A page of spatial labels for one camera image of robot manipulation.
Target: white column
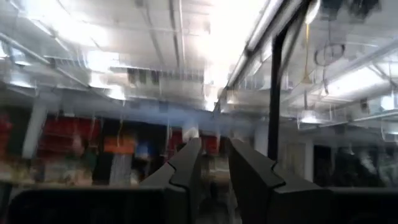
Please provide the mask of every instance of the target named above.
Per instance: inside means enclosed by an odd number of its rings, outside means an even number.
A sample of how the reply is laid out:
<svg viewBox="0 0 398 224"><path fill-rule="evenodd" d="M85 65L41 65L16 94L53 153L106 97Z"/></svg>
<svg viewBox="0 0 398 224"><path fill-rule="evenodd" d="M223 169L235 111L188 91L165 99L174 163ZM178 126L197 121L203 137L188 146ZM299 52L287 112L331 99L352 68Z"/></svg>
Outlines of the white column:
<svg viewBox="0 0 398 224"><path fill-rule="evenodd" d="M268 124L261 122L254 131L254 150L268 155Z"/></svg>
<svg viewBox="0 0 398 224"><path fill-rule="evenodd" d="M27 127L24 146L22 149L22 157L24 159L31 159L36 154L37 144L40 135L42 134L42 127L47 119L47 106L41 99L36 99L33 105L32 113L30 114L29 125Z"/></svg>
<svg viewBox="0 0 398 224"><path fill-rule="evenodd" d="M304 178L313 182L313 141L305 141L304 150Z"/></svg>

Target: ceiling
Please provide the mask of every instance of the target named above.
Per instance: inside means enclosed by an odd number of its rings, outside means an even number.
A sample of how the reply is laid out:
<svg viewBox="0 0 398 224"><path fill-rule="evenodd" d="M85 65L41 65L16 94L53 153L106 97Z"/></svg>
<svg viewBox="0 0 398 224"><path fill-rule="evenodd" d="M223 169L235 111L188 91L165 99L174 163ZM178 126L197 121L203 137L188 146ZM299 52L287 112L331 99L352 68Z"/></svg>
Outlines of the ceiling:
<svg viewBox="0 0 398 224"><path fill-rule="evenodd" d="M0 0L2 51L13 55L0 60L2 80L36 91L90 91L102 100L119 90L128 101L212 111L270 2ZM285 69L284 116L307 109L304 93L310 108L324 112L396 85L398 2L381 1L364 19L354 18L348 3L334 18L328 2L322 0L308 32L301 28ZM258 69L228 91L223 113L267 114L271 57L253 66Z"/></svg>

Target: wall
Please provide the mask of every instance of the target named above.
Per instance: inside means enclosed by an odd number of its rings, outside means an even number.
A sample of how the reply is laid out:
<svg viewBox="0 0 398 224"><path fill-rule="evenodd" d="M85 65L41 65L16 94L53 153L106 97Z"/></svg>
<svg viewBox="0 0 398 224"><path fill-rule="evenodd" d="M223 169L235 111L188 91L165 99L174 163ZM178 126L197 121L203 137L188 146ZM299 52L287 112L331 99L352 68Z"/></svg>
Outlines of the wall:
<svg viewBox="0 0 398 224"><path fill-rule="evenodd" d="M268 123L259 123L254 132L254 150L267 155ZM279 133L278 163L283 168L313 180L313 141L295 129L281 128Z"/></svg>

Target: pillar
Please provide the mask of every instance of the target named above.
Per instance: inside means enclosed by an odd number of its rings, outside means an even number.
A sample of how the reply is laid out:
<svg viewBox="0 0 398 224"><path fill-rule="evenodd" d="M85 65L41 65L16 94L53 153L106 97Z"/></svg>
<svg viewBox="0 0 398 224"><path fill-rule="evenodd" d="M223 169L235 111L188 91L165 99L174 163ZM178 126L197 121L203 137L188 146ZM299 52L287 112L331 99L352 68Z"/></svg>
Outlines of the pillar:
<svg viewBox="0 0 398 224"><path fill-rule="evenodd" d="M31 159L35 156L42 127L47 119L47 106L40 98L36 99L30 114L24 146L22 148L22 158Z"/></svg>
<svg viewBox="0 0 398 224"><path fill-rule="evenodd" d="M304 179L313 182L313 141L311 139L305 141Z"/></svg>

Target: hanging light fixture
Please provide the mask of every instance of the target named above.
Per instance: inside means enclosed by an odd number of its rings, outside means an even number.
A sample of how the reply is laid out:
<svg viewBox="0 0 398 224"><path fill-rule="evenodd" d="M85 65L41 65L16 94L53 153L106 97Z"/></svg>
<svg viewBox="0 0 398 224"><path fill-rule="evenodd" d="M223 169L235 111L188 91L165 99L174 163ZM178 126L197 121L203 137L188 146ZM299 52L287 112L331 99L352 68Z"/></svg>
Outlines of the hanging light fixture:
<svg viewBox="0 0 398 224"><path fill-rule="evenodd" d="M380 106L384 110L394 110L396 108L396 94L392 90L390 95L382 96L380 100Z"/></svg>
<svg viewBox="0 0 398 224"><path fill-rule="evenodd" d="M14 63L22 66L29 66L30 63L26 59L26 55L18 49L11 49L12 56L14 57Z"/></svg>
<svg viewBox="0 0 398 224"><path fill-rule="evenodd" d="M298 119L297 119L298 127L300 127L300 123L306 123L306 124L323 123L323 120L319 119L319 114L315 110L310 110L308 108L307 91L304 91L304 110L298 116Z"/></svg>
<svg viewBox="0 0 398 224"><path fill-rule="evenodd" d="M108 97L115 100L126 100L126 95L124 94L123 87L119 85L110 85L109 88L110 90Z"/></svg>

